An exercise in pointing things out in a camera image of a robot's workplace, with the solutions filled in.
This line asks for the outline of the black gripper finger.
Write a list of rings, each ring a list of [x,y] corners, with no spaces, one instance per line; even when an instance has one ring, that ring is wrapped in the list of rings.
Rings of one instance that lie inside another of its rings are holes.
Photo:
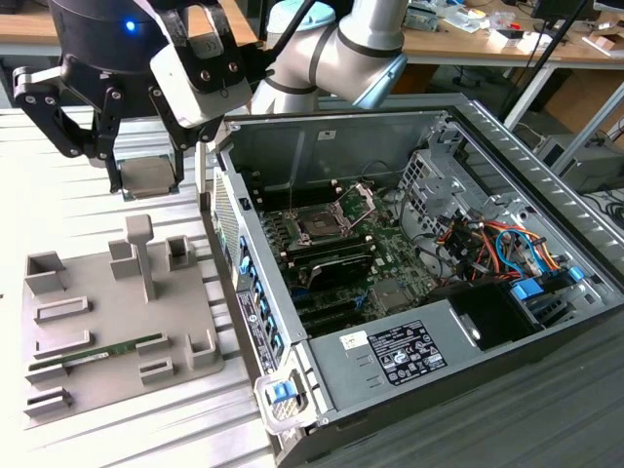
[[[218,116],[208,122],[190,129],[184,128],[177,122],[174,113],[166,101],[163,92],[155,85],[148,88],[149,98],[160,117],[165,129],[169,134],[170,141],[174,149],[174,184],[170,187],[171,191],[177,190],[179,184],[183,180],[184,173],[184,152],[194,147],[198,142],[208,143],[212,141],[218,128],[222,122],[222,117]]]
[[[60,66],[42,71],[20,67],[14,70],[12,82],[16,104],[63,156],[86,156],[95,166],[106,169],[112,193],[122,188],[114,156],[114,142],[122,120],[122,91],[118,87],[106,81],[96,84],[101,103],[90,104],[93,119],[87,130],[73,121],[60,105],[65,90],[85,103],[89,101],[66,86]]]

